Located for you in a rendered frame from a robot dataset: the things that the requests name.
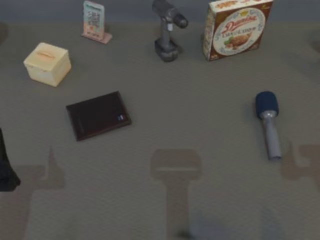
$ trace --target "blue microphone head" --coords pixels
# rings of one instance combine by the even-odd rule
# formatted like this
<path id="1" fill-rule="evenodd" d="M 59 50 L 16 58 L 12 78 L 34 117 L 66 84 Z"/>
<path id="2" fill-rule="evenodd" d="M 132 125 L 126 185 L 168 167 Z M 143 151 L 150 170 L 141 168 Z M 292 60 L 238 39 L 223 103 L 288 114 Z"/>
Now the blue microphone head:
<path id="1" fill-rule="evenodd" d="M 277 97 L 273 92 L 263 91 L 255 97 L 256 115 L 261 118 L 261 114 L 265 111 L 275 111 L 279 115 L 279 105 Z"/>

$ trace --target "danisa box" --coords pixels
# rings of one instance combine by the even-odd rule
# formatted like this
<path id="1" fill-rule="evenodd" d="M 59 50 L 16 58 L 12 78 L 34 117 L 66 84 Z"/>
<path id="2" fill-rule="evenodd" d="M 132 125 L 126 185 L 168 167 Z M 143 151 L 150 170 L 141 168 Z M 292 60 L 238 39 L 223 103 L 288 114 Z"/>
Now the danisa box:
<path id="1" fill-rule="evenodd" d="M 258 49 L 274 0 L 218 0 L 209 4 L 202 50 L 208 61 Z"/>

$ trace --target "gray floor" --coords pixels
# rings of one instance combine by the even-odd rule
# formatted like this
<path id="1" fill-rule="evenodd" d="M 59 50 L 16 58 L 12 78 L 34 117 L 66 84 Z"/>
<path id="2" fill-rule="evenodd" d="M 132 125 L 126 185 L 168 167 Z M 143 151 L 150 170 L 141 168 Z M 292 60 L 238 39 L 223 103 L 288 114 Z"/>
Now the gray floor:
<path id="1" fill-rule="evenodd" d="M 2 0 L 0 22 L 81 22 L 83 0 Z M 153 0 L 95 0 L 109 22 L 156 21 Z M 171 0 L 190 21 L 203 22 L 209 0 Z M 275 0 L 270 21 L 319 21 L 319 0 Z"/>
<path id="2" fill-rule="evenodd" d="M 319 24 L 269 24 L 259 50 L 206 62 L 191 23 L 171 64 L 153 23 L 112 24 L 107 46 L 82 24 L 1 29 L 0 126 L 23 183 L 0 194 L 1 240 L 319 240 Z M 58 88 L 23 65 L 40 42 L 70 52 Z M 253 111 L 265 90 L 280 102 L 282 163 Z M 76 142 L 66 106 L 114 91 L 133 125 Z"/>

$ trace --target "tissue box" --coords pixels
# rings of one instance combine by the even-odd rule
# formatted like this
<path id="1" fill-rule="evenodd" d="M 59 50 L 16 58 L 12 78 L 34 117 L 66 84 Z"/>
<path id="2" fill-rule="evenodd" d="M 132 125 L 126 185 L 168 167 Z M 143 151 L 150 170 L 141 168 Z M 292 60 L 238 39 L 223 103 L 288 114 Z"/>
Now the tissue box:
<path id="1" fill-rule="evenodd" d="M 258 49 L 273 0 L 218 0 L 209 4 L 202 51 L 208 61 Z"/>
<path id="2" fill-rule="evenodd" d="M 32 80 L 52 87 L 57 87 L 71 70 L 68 50 L 46 43 L 40 43 L 24 65 Z"/>

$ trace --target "power drill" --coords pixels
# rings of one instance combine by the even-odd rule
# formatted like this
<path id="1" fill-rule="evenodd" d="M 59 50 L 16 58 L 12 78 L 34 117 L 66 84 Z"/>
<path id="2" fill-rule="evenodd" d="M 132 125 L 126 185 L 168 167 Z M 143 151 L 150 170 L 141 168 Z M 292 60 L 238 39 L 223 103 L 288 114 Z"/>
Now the power drill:
<path id="1" fill-rule="evenodd" d="M 155 52 L 165 62 L 173 62 L 179 56 L 178 46 L 172 41 L 170 32 L 174 24 L 181 29 L 188 27 L 189 22 L 175 6 L 167 0 L 154 0 L 152 10 L 161 18 L 162 36 L 155 41 Z"/>

